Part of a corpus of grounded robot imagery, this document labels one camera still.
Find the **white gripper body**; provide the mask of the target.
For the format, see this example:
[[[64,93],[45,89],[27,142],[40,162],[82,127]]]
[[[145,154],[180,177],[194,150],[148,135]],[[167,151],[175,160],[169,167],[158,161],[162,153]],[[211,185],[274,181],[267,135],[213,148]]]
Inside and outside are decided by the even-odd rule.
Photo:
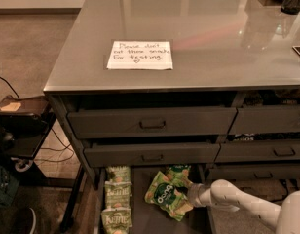
[[[188,189],[187,197],[189,202],[195,207],[206,207],[211,205],[210,189],[201,183],[194,183]]]

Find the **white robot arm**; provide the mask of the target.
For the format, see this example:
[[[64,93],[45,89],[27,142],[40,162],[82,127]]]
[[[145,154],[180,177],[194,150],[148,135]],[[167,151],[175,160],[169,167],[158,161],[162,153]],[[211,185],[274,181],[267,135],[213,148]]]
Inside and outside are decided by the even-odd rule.
[[[300,234],[300,190],[277,205],[245,193],[225,179],[219,179],[211,186],[193,183],[188,189],[188,200],[195,208],[214,207],[232,212],[246,210],[275,234]]]

